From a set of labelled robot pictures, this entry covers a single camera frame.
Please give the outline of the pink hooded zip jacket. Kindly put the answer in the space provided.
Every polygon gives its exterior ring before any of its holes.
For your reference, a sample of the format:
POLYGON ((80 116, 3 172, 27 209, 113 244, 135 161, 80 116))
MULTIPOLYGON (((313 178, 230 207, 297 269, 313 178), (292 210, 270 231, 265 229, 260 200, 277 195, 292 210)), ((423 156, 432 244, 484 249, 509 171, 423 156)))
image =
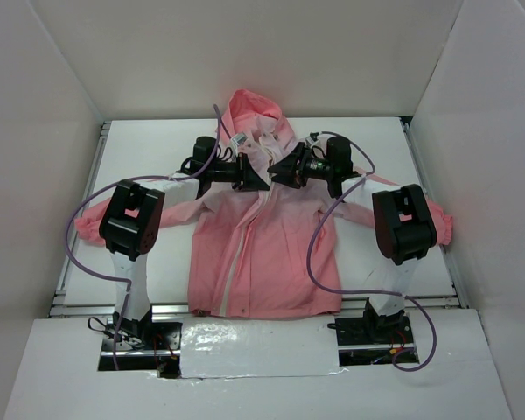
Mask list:
MULTIPOLYGON (((366 134, 374 181, 402 186, 417 179, 402 142, 366 134)), ((221 318, 297 319, 335 313, 341 307, 335 248, 339 237, 363 234, 349 277, 374 287, 385 262, 375 241, 370 211, 333 204, 326 184, 301 189, 272 184, 268 191, 237 192, 215 183, 202 197, 162 212, 161 226, 195 224, 183 246, 164 250, 169 265, 187 265, 187 300, 192 312, 221 318)))

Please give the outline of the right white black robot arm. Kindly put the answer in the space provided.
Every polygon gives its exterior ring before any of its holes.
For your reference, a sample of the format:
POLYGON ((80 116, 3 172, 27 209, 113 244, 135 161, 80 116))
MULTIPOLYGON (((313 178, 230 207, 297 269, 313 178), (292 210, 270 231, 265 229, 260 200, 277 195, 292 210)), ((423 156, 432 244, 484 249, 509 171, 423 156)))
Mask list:
POLYGON ((333 199, 326 211, 351 204, 370 211, 374 237, 385 262, 374 272, 373 289, 364 291, 366 304, 361 321, 363 336, 383 342, 400 332, 404 323, 406 295, 416 267, 438 240, 423 189, 416 184, 387 185, 372 179, 375 169, 359 172, 354 168, 352 140, 326 132, 325 147, 319 149, 319 134, 298 143, 293 151, 269 167, 273 182, 302 188, 308 180, 326 182, 333 199))

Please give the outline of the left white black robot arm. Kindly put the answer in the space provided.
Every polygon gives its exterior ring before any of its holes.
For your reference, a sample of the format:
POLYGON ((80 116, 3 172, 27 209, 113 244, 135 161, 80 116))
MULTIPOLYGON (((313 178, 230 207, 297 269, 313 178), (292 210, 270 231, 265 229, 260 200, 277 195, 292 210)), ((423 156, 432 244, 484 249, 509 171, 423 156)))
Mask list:
POLYGON ((202 197, 212 183, 228 183, 237 192, 270 189, 249 162, 246 134, 232 136, 222 157, 216 143, 213 137, 198 137, 192 155, 168 179, 143 183, 123 179, 116 184, 99 227, 115 272, 115 343, 142 349, 153 341, 147 257, 158 238, 164 210, 202 197))

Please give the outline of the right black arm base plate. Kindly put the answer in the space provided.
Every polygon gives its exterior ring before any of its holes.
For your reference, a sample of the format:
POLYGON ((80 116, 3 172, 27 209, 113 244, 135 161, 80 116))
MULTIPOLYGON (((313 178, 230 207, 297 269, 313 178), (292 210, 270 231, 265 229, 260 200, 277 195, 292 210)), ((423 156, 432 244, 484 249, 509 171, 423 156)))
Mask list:
POLYGON ((336 318, 327 324, 336 334, 341 367, 388 365, 397 355, 398 364, 418 363, 408 316, 399 326, 370 332, 363 317, 336 318))

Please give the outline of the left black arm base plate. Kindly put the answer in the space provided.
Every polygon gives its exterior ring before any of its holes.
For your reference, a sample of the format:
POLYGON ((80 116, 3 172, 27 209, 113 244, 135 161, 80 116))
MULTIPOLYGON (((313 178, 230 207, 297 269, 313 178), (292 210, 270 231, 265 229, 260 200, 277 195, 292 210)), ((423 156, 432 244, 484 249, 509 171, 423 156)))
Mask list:
POLYGON ((150 371, 164 379, 181 376, 180 353, 182 322, 157 322, 150 342, 139 344, 124 335, 116 343, 118 369, 113 360, 113 340, 104 336, 101 343, 99 372, 150 371))

